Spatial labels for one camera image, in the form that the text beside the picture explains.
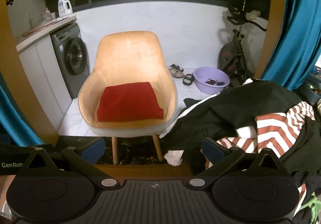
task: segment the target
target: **chair backrest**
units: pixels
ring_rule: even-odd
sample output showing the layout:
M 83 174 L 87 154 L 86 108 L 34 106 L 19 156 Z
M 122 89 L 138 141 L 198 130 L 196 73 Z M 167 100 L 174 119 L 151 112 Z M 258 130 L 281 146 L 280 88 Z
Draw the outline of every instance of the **chair backrest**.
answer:
M 104 36 L 98 45 L 94 70 L 109 86 L 157 81 L 165 61 L 157 36 L 152 32 L 121 32 Z

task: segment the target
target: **red cloth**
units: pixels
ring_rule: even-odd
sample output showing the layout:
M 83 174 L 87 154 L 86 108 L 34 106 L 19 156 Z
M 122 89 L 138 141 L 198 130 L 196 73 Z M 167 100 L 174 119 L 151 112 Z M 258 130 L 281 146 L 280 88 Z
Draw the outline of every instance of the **red cloth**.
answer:
M 163 119 L 155 92 L 149 82 L 106 87 L 97 109 L 100 122 Z

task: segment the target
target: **detergent bottle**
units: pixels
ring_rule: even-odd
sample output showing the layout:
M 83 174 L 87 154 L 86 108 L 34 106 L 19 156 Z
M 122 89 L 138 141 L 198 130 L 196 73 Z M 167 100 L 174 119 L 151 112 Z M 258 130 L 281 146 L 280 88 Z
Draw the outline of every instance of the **detergent bottle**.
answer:
M 73 8 L 69 0 L 58 0 L 59 16 L 65 16 L 73 13 Z

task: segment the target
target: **washing machine door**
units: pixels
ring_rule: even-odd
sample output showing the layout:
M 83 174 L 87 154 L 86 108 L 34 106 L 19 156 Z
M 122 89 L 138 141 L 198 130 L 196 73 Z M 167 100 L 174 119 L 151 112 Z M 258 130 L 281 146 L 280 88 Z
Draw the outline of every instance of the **washing machine door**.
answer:
M 81 38 L 76 37 L 71 40 L 65 51 L 65 64 L 72 75 L 80 75 L 84 72 L 87 65 L 87 51 Z

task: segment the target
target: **blue curtain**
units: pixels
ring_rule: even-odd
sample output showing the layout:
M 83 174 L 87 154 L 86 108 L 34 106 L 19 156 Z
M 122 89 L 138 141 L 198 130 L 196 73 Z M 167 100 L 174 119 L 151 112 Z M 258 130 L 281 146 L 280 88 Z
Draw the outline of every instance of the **blue curtain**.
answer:
M 321 0 L 286 0 L 282 32 L 261 77 L 297 89 L 321 53 Z
M 43 141 L 35 134 L 30 125 L 28 125 L 27 120 L 12 98 L 1 73 L 0 123 L 18 146 L 43 144 Z

